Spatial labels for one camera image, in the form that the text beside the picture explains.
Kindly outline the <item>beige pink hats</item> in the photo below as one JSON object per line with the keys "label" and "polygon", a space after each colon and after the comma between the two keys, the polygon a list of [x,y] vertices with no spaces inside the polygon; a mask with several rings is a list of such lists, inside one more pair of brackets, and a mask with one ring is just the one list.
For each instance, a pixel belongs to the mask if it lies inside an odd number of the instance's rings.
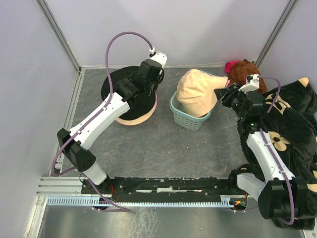
{"label": "beige pink hats", "polygon": [[176,98],[185,112],[200,118],[209,113],[217,103],[215,89],[228,85],[228,77],[214,76],[198,69],[187,71],[179,80]]}

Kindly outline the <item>cream bucket hat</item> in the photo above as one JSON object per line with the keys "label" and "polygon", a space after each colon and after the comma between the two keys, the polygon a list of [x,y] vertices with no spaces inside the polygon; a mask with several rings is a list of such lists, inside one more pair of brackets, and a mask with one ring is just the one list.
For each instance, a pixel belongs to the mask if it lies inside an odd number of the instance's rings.
{"label": "cream bucket hat", "polygon": [[154,104],[153,108],[148,113],[146,113],[145,115],[143,115],[137,119],[124,120],[124,119],[117,118],[116,122],[118,122],[121,125],[125,125],[125,126],[134,126],[134,125],[141,124],[141,123],[145,122],[146,120],[148,120],[152,116],[152,114],[154,113],[156,108],[157,108],[157,103]]}

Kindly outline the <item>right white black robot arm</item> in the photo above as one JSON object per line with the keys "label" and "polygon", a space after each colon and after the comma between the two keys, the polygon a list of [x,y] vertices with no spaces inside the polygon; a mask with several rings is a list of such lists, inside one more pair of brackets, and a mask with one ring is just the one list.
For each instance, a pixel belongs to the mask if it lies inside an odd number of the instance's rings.
{"label": "right white black robot arm", "polygon": [[286,167],[264,128],[263,119],[267,113],[263,95],[257,91],[243,92],[237,84],[214,92],[223,106],[232,108],[237,114],[238,132],[246,139],[265,179],[261,181],[254,174],[239,174],[228,180],[228,190],[234,194],[244,190],[251,195],[263,218],[293,224],[303,214],[308,188]]}

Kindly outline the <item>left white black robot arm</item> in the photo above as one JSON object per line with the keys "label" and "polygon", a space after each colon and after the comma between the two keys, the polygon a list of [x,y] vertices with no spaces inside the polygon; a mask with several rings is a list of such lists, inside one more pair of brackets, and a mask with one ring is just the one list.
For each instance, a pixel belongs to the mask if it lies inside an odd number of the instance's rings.
{"label": "left white black robot arm", "polygon": [[164,78],[167,57],[158,53],[140,66],[128,66],[113,71],[113,89],[105,80],[101,90],[103,102],[84,120],[70,130],[57,133],[65,157],[92,183],[98,193],[109,189],[107,174],[98,165],[90,147],[114,121],[123,125],[138,125],[148,120],[157,107],[156,90]]}

